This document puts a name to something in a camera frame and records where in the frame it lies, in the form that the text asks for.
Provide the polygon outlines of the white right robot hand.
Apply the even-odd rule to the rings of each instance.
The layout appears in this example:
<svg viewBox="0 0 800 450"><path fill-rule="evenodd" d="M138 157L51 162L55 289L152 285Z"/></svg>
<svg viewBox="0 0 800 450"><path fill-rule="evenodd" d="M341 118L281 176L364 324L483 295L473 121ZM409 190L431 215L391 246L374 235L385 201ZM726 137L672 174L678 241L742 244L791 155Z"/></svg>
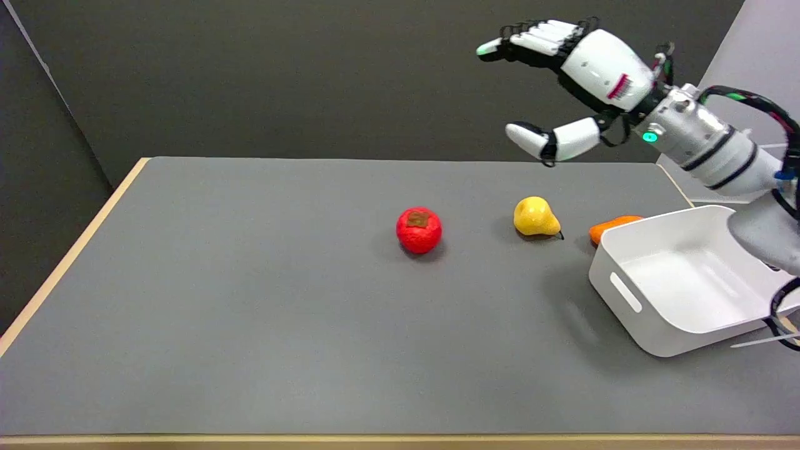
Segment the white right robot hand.
<svg viewBox="0 0 800 450"><path fill-rule="evenodd" d="M623 40L600 28L596 17L575 24L555 19L509 24L478 46L476 56L550 69L560 86L591 108L591 116L552 130L524 121L506 125L506 136L549 168L600 144L612 148L605 133L617 121L627 141L632 114L657 85L654 71Z"/></svg>

